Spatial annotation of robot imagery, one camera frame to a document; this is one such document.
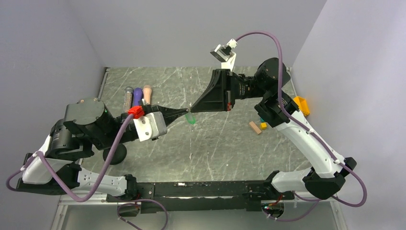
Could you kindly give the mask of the green key tag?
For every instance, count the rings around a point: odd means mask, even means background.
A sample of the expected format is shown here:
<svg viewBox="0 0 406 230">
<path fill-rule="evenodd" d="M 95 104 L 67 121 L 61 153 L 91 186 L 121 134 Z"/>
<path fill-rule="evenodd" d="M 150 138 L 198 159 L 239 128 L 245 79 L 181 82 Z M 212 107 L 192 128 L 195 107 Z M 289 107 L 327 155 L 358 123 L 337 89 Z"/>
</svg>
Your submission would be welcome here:
<svg viewBox="0 0 406 230">
<path fill-rule="evenodd" d="M 185 115 L 185 117 L 186 117 L 186 119 L 187 119 L 187 122 L 189 123 L 189 124 L 195 124 L 196 123 L 196 119 L 195 119 L 195 117 L 194 117 L 194 115 L 192 114 L 192 113 L 187 113 L 186 115 Z"/>
</svg>

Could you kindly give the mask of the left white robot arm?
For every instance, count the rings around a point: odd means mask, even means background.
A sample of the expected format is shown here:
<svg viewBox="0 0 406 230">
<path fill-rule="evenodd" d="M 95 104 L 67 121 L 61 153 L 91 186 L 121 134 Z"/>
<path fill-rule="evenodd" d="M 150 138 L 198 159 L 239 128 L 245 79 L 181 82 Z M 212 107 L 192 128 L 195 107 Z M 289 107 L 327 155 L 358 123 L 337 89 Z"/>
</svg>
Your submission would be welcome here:
<svg viewBox="0 0 406 230">
<path fill-rule="evenodd" d="M 26 155 L 14 190 L 50 196 L 67 194 L 78 202 L 96 192 L 132 201 L 139 197 L 136 178 L 131 174 L 107 176 L 108 167 L 125 158 L 121 153 L 124 143 L 155 140 L 187 112 L 187 108 L 146 104 L 114 117 L 98 98 L 69 104 L 42 147 Z"/>
</svg>

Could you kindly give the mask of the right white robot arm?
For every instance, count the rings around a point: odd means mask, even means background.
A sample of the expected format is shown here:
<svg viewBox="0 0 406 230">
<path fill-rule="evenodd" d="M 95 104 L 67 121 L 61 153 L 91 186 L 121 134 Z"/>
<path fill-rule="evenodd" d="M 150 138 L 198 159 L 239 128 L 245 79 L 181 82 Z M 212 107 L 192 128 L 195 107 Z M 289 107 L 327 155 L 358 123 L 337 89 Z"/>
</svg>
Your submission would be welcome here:
<svg viewBox="0 0 406 230">
<path fill-rule="evenodd" d="M 276 57 L 262 62 L 255 74 L 245 76 L 228 69 L 215 69 L 208 87 L 192 105 L 192 113 L 230 111 L 236 100 L 262 98 L 254 106 L 260 118 L 284 134 L 307 158 L 311 167 L 295 172 L 274 171 L 266 180 L 264 193 L 276 199 L 287 191 L 308 191 L 318 199 L 328 199 L 344 185 L 347 170 L 334 159 L 319 141 L 302 124 L 306 118 L 293 99 L 282 92 L 282 107 L 291 117 L 286 116 L 278 103 L 278 64 Z"/>
</svg>

